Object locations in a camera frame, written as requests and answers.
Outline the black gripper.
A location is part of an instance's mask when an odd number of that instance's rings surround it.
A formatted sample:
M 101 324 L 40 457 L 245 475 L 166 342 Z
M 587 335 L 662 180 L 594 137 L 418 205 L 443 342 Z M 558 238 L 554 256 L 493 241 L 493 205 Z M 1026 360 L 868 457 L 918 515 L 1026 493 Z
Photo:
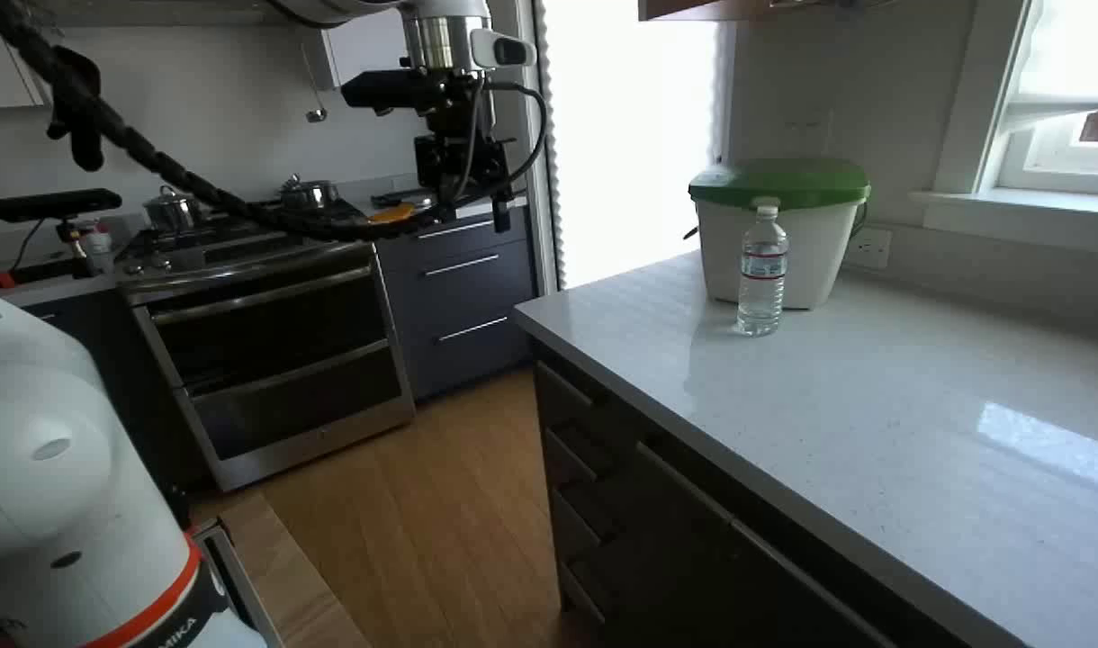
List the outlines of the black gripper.
M 349 108 L 389 115 L 410 108 L 425 119 L 414 140 L 418 209 L 508 191 L 508 151 L 486 126 L 486 83 L 461 72 L 385 68 L 360 72 L 342 86 Z M 493 194 L 493 230 L 511 230 L 508 194 Z

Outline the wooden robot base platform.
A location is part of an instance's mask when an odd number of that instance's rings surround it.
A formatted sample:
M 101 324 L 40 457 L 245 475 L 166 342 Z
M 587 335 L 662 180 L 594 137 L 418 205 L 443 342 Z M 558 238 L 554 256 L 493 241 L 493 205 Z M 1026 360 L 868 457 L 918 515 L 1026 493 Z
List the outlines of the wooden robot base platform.
M 371 648 L 259 490 L 205 500 L 194 518 L 227 526 L 281 648 Z

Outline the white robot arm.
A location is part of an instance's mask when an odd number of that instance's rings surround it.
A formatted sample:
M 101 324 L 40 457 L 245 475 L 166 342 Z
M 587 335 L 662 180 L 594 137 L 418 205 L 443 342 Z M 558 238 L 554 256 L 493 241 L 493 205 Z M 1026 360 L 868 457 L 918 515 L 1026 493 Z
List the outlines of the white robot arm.
M 14 648 L 266 648 L 137 457 L 94 356 L 7 299 L 0 626 Z

